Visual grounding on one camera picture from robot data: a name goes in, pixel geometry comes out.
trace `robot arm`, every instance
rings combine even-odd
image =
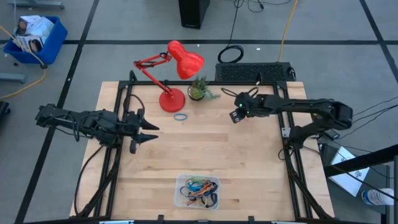
[[[137,113],[130,111],[125,122],[121,122],[116,113],[101,111],[83,111],[77,113],[57,108],[55,105],[41,106],[36,116],[37,125],[41,127],[62,126],[71,129],[76,141],[79,133],[95,137],[101,145],[116,147],[118,136],[131,137],[130,152],[136,152],[137,144],[157,138],[152,134],[140,133],[140,128],[159,130],[144,119],[144,110]]]
[[[352,125],[353,109],[349,106],[329,99],[319,100],[289,100],[277,95],[253,94],[253,88],[235,97],[236,110],[229,115],[233,123],[240,122],[245,117],[265,117],[284,111],[316,114],[316,120],[304,127],[295,126],[287,130],[289,144],[294,148],[302,148],[306,138],[322,133],[331,128],[348,129]]]

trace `keyboard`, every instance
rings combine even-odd
[[[264,82],[294,81],[290,63],[218,63],[216,81],[256,82],[261,72]]]

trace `blue rubber band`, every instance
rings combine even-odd
[[[174,115],[174,119],[177,121],[185,121],[188,118],[188,115],[183,114],[183,113],[178,113]]]

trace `yellow cable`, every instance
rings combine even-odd
[[[4,31],[8,36],[10,36],[13,40],[15,40],[15,41],[18,43],[18,45],[19,45],[21,48],[23,48],[26,52],[29,52],[31,55],[33,55],[33,57],[35,57],[35,58],[40,62],[40,64],[44,66],[43,61],[41,61],[41,59],[39,59],[39,57],[36,56],[36,54],[34,54],[30,49],[25,48],[25,47],[19,42],[19,40],[16,39],[15,37],[13,37],[5,28],[3,28],[3,26],[0,26],[0,29],[3,30],[3,31]],[[40,83],[40,82],[43,81],[43,79],[45,78],[46,73],[47,73],[47,69],[45,68],[45,69],[43,69],[43,75],[42,75],[42,77],[41,77],[39,80],[37,80],[36,82],[33,82],[33,83],[30,84],[30,85],[25,86],[24,88],[21,88],[20,90],[16,91],[15,93],[11,93],[11,94],[8,94],[8,95],[6,95],[6,96],[1,97],[0,100],[3,100],[3,99],[5,99],[5,98],[9,98],[9,97],[11,97],[11,96],[15,96],[15,95],[17,95],[18,93],[20,93],[20,92],[22,92],[22,91],[24,91],[24,90],[26,90],[26,89],[28,89],[28,88],[30,88],[30,87],[32,87],[32,86],[38,84],[38,83]]]
[[[285,26],[284,35],[282,37],[282,43],[280,43],[278,62],[280,62],[280,58],[282,57],[282,51],[284,50],[284,42],[285,42],[286,31],[289,28],[290,21],[292,20],[293,13],[294,13],[294,10],[296,9],[296,5],[297,5],[298,1],[299,0],[295,0],[294,1],[294,5],[293,5],[293,8],[292,8],[292,11],[290,12],[289,20],[287,21],[286,26]]]

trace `blue bin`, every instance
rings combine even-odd
[[[36,56],[40,58],[44,64],[51,65],[57,58],[58,52],[62,47],[62,43],[67,37],[68,31],[60,22],[60,18],[57,16],[46,16],[51,22],[54,23],[54,27],[47,40],[44,43],[43,49],[40,52],[36,52]],[[4,47],[4,53],[12,55],[21,63],[40,63],[33,55],[29,52],[23,52],[16,44],[12,42],[10,38]]]

